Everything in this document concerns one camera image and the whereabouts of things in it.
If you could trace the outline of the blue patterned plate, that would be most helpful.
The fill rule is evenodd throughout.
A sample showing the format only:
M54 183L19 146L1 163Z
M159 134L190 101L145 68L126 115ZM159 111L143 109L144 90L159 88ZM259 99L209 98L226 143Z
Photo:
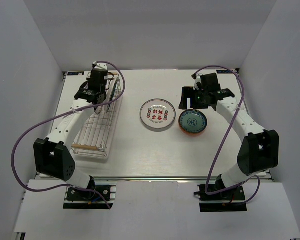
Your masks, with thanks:
M194 129L198 129L200 127L200 125L197 125L197 123L208 124L207 117L201 111L196 109L188 109L183 111L179 116L178 122L179 121L192 126Z

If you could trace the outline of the white plate red lettering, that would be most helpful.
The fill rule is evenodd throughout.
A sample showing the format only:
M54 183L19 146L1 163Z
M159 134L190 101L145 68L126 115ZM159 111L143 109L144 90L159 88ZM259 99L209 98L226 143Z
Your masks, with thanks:
M139 111L144 127L153 132L163 132L172 127L176 120L176 110L167 100L155 98L145 102Z

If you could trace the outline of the orange plate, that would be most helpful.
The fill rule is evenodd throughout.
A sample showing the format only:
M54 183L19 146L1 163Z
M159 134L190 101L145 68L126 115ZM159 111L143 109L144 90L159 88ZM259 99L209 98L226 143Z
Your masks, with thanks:
M182 123L181 121L178 122L178 126L180 130L191 137L197 137L202 135L206 128L207 128L207 123L197 123L196 126L200 125L198 129L194 129L192 126L188 125L188 123Z

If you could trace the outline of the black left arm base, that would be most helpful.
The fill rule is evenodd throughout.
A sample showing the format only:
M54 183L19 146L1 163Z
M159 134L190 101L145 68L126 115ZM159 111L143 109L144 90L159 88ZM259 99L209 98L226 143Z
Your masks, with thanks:
M96 181L95 192L66 189L63 209L65 210L110 210L115 202L117 185L114 182Z

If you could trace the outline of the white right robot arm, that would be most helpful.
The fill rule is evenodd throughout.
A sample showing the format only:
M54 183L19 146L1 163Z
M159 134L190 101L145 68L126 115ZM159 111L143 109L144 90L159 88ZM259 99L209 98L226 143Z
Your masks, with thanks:
M194 110L213 108L229 124L241 141L236 164L219 175L214 191L205 190L207 195L217 195L226 200L234 189L261 172L276 168L279 164L279 134L256 123L241 108L235 94L228 88L222 89L216 73L193 74L194 86L182 88L179 109L190 106Z

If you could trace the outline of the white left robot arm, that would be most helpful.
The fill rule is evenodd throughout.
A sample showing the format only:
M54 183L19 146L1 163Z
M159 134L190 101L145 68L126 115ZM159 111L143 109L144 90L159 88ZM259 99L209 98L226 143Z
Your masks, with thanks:
M95 105L106 100L107 81L107 70L93 69L75 94L70 115L64 117L45 139L38 138L33 145L37 172L78 187L78 193L86 200L95 196L96 187L89 175L76 169L70 151L78 133L95 113Z

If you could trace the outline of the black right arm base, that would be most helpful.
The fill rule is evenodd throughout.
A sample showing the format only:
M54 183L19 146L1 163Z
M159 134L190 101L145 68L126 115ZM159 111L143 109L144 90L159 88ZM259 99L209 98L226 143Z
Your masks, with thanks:
M199 199L201 213L247 211L246 196L242 186L213 195L206 194L205 186L205 184L198 185L198 190L193 193Z

